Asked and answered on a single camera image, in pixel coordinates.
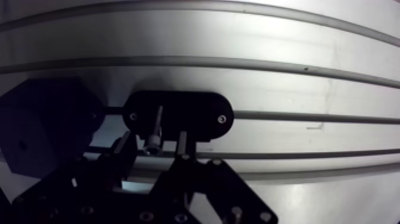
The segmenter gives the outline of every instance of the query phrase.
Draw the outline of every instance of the black mounting plate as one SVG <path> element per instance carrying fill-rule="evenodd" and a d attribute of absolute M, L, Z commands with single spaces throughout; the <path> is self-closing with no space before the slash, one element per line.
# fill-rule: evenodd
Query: black mounting plate
<path fill-rule="evenodd" d="M 160 106 L 162 138 L 177 141 L 186 131 L 192 141 L 209 142 L 229 131 L 233 110 L 229 101 L 212 92 L 140 91 L 126 101 L 123 119 L 126 126 L 147 138 L 153 132 Z"/>

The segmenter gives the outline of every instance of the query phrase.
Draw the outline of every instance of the gray metal surface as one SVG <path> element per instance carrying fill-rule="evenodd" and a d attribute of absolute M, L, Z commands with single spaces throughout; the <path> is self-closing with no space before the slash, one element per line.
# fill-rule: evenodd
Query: gray metal surface
<path fill-rule="evenodd" d="M 121 11 L 146 11 L 146 10 L 200 10 L 200 11 L 220 11 L 230 13 L 245 13 L 255 15 L 266 15 L 279 18 L 288 18 L 291 20 L 314 23 L 321 26 L 327 26 L 358 35 L 366 36 L 391 45 L 400 46 L 400 39 L 385 33 L 378 32 L 367 27 L 363 27 L 347 21 L 336 18 L 308 13 L 300 10 L 275 7 L 270 5 L 250 4 L 244 2 L 227 1 L 129 1 L 112 2 L 104 4 L 84 5 L 69 9 L 47 12 L 39 15 L 21 18 L 16 21 L 7 22 L 0 25 L 0 32 L 16 29 L 32 24 L 43 23 L 51 20 L 69 18 L 82 15 L 91 15 L 99 13 L 112 13 Z"/>

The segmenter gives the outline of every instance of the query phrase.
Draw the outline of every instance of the screw hole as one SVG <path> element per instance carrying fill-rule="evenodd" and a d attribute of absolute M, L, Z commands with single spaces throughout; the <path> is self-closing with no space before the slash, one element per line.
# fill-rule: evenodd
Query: screw hole
<path fill-rule="evenodd" d="M 139 219 L 143 222 L 151 222 L 154 219 L 154 214 L 150 211 L 144 211 L 139 215 Z"/>

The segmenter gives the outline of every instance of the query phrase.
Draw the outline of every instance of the bolt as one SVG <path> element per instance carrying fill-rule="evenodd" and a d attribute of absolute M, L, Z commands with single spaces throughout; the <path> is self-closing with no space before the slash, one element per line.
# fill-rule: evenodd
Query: bolt
<path fill-rule="evenodd" d="M 260 214 L 260 219 L 264 222 L 269 222 L 271 220 L 272 216 L 270 213 L 268 212 L 262 212 Z"/>
<path fill-rule="evenodd" d="M 212 163 L 216 166 L 221 165 L 222 161 L 221 160 L 213 160 Z"/>
<path fill-rule="evenodd" d="M 240 207 L 233 207 L 231 212 L 235 216 L 235 224 L 240 224 L 243 214 L 242 209 Z"/>
<path fill-rule="evenodd" d="M 154 214 L 150 211 L 144 211 L 139 214 L 139 219 L 143 222 L 151 222 L 154 219 Z"/>
<path fill-rule="evenodd" d="M 182 214 L 182 213 L 177 214 L 177 215 L 175 216 L 175 221 L 176 221 L 177 223 L 184 223 L 184 222 L 188 221 L 188 216 L 185 215 L 185 214 Z"/>
<path fill-rule="evenodd" d="M 135 121 L 135 120 L 138 119 L 138 115 L 137 115 L 136 113 L 132 113 L 132 114 L 129 115 L 129 118 L 130 118 L 131 120 Z"/>
<path fill-rule="evenodd" d="M 183 155 L 182 155 L 182 159 L 183 159 L 183 160 L 188 160 L 188 159 L 190 159 L 190 156 L 187 155 L 187 154 L 183 154 Z"/>
<path fill-rule="evenodd" d="M 232 208 L 232 214 L 235 215 L 235 217 L 241 216 L 243 213 L 242 209 L 240 207 L 233 207 Z"/>
<path fill-rule="evenodd" d="M 95 212 L 95 209 L 91 206 L 83 206 L 80 209 L 81 214 L 93 214 Z"/>
<path fill-rule="evenodd" d="M 218 117 L 218 123 L 223 124 L 223 123 L 225 123 L 225 122 L 226 122 L 226 117 L 225 117 L 225 115 L 220 115 L 220 116 Z"/>

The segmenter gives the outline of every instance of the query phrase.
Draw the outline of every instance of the robotic mechanism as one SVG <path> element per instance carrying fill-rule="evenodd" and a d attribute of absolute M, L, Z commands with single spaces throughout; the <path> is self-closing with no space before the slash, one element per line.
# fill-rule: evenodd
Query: robotic mechanism
<path fill-rule="evenodd" d="M 200 223 L 189 212 L 193 194 L 205 194 L 223 223 L 278 222 L 277 216 L 223 160 L 203 164 L 196 143 L 229 131 L 233 110 L 208 92 L 140 91 L 120 108 L 129 128 L 95 161 L 79 157 L 47 175 L 12 204 L 2 196 L 3 223 Z M 138 154 L 162 153 L 176 141 L 175 159 L 149 194 L 116 191 Z"/>

